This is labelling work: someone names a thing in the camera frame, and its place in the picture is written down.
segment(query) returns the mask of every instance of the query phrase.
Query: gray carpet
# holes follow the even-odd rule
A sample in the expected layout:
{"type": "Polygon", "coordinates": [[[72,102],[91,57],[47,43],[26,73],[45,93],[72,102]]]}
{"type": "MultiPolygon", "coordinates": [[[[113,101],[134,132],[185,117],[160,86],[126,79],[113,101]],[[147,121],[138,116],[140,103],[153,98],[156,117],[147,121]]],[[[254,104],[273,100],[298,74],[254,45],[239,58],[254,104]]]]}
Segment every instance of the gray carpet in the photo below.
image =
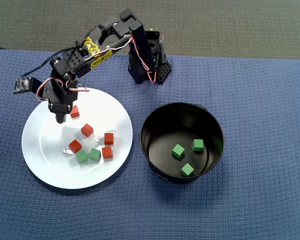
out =
{"type": "Polygon", "coordinates": [[[300,0],[0,0],[0,46],[57,51],[126,8],[168,55],[300,59],[300,0]]]}

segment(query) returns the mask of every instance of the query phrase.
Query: white plate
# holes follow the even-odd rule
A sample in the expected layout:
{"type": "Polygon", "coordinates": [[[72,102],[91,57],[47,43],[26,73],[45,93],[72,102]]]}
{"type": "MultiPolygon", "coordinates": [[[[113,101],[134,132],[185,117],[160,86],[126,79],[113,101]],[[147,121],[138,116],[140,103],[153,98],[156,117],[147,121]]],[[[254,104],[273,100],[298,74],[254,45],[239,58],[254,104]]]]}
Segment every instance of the white plate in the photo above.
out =
{"type": "Polygon", "coordinates": [[[127,111],[109,94],[90,88],[89,92],[79,92],[73,105],[77,105],[80,116],[71,118],[68,114],[66,122],[59,124],[48,102],[40,103],[22,133],[22,152],[30,170],[47,184],[63,189],[87,188],[112,176],[127,159],[133,138],[127,111]],[[81,133],[85,124],[93,127],[89,137],[81,133]],[[114,133],[113,157],[79,164],[69,144],[77,139],[89,154],[92,148],[105,146],[105,133],[114,133]]]}

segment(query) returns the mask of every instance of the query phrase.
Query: red cube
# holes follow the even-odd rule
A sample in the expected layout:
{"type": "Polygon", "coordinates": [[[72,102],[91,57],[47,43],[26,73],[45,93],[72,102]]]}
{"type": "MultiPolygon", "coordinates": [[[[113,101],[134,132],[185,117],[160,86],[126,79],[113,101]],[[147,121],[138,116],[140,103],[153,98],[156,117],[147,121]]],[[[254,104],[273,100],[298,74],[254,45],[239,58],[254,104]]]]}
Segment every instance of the red cube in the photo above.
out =
{"type": "Polygon", "coordinates": [[[71,149],[72,152],[76,154],[82,149],[82,146],[77,140],[74,140],[69,144],[69,148],[71,149]]]}
{"type": "Polygon", "coordinates": [[[83,128],[81,128],[81,132],[86,136],[89,137],[93,132],[94,129],[92,128],[92,126],[90,126],[88,123],[86,125],[83,126],[83,128]]]}
{"type": "Polygon", "coordinates": [[[112,158],[114,156],[112,148],[110,146],[105,146],[102,148],[102,156],[104,159],[112,158]]]}
{"type": "Polygon", "coordinates": [[[104,134],[104,144],[106,144],[106,145],[114,144],[114,134],[113,133],[105,133],[104,134]]]}
{"type": "Polygon", "coordinates": [[[76,117],[80,116],[77,105],[74,105],[72,107],[72,111],[70,112],[70,116],[71,116],[71,118],[76,118],[76,117]]]}

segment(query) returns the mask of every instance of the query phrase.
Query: table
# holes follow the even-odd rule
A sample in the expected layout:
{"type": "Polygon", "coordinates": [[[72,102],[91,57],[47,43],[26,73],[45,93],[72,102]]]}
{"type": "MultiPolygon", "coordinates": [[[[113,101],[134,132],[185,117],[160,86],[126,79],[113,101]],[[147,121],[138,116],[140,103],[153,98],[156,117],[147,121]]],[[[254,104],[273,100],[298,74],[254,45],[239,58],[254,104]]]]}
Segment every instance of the table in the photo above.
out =
{"type": "Polygon", "coordinates": [[[50,54],[0,50],[0,240],[300,240],[300,60],[170,56],[163,85],[137,85],[128,56],[111,57],[80,80],[126,108],[130,154],[101,184],[66,190],[28,169],[21,137],[39,102],[13,95],[15,79],[50,54]],[[225,135],[218,165],[185,185],[153,174],[139,144],[147,115],[171,102],[203,105],[225,135]]]}

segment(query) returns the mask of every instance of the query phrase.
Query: yellow label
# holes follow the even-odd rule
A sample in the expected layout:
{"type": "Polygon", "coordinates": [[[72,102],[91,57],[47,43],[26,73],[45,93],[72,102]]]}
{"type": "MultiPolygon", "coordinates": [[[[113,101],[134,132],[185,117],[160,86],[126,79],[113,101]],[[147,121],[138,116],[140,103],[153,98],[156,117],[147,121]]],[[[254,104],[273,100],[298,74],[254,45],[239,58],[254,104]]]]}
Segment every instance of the yellow label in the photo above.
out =
{"type": "Polygon", "coordinates": [[[95,55],[100,52],[99,47],[92,41],[90,37],[87,37],[84,41],[84,45],[88,48],[91,55],[95,55]]]}
{"type": "Polygon", "coordinates": [[[105,60],[110,58],[112,55],[113,55],[112,50],[108,51],[105,55],[99,57],[97,60],[95,60],[91,63],[91,69],[93,69],[96,66],[98,66],[99,64],[103,63],[105,60]]]}

